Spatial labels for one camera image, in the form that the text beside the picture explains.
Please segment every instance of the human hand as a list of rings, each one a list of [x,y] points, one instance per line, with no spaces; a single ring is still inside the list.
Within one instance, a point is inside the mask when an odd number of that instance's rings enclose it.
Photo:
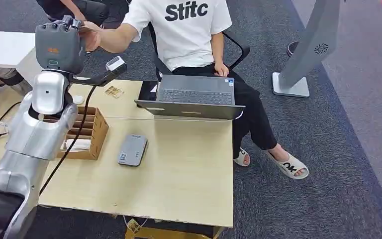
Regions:
[[[90,21],[84,22],[84,26],[80,28],[80,37],[86,42],[86,51],[94,51],[99,47],[100,30],[96,24]]]
[[[216,76],[227,77],[229,74],[229,68],[223,62],[215,63],[214,69],[216,71],[214,75]]]
[[[77,20],[87,21],[86,17],[81,12],[79,12],[78,14],[75,14],[74,17]]]

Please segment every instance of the laptop keyboard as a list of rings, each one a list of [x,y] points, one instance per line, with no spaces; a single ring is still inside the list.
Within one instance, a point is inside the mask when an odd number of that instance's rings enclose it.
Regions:
[[[232,93],[163,90],[163,101],[210,105],[232,105]]]

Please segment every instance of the black pants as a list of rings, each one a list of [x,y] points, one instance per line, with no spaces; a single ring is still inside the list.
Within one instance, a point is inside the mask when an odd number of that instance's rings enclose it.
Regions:
[[[86,17],[87,21],[91,21],[98,26],[109,17],[109,7],[104,3],[89,0],[73,0],[73,3]],[[62,12],[52,15],[51,17],[62,20],[64,15],[74,17],[74,14],[68,8],[65,8]]]
[[[173,71],[175,75],[187,76],[214,76],[214,72],[214,64],[205,67],[179,67]],[[261,103],[260,93],[247,85],[234,71],[230,71],[228,77],[235,81],[235,104],[245,106],[242,116],[233,121],[233,158],[239,156],[242,138],[248,132],[251,132],[251,139],[260,149],[274,148],[277,141]]]

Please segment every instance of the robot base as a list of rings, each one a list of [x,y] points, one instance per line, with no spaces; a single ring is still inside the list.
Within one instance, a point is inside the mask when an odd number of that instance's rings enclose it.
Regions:
[[[279,85],[279,72],[273,73],[273,94],[280,96],[309,97],[307,78],[303,77],[291,88],[281,88]]]

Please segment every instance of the cardboard box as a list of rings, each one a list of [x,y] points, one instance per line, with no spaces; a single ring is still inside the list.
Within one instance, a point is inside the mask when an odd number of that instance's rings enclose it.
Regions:
[[[73,125],[73,128],[70,131],[68,131],[65,140],[75,138],[83,117],[84,107],[79,107],[78,116],[75,119],[76,121]],[[44,121],[52,122],[54,120],[45,118]],[[84,121],[84,125],[80,131],[78,139],[90,139],[91,146],[86,151],[69,152],[67,158],[97,160],[100,155],[101,148],[103,147],[104,139],[106,138],[108,130],[109,125],[107,124],[100,110],[98,108],[88,107],[86,121]],[[61,158],[64,155],[65,150],[66,148],[64,148],[64,150],[61,150],[58,153],[57,157]]]

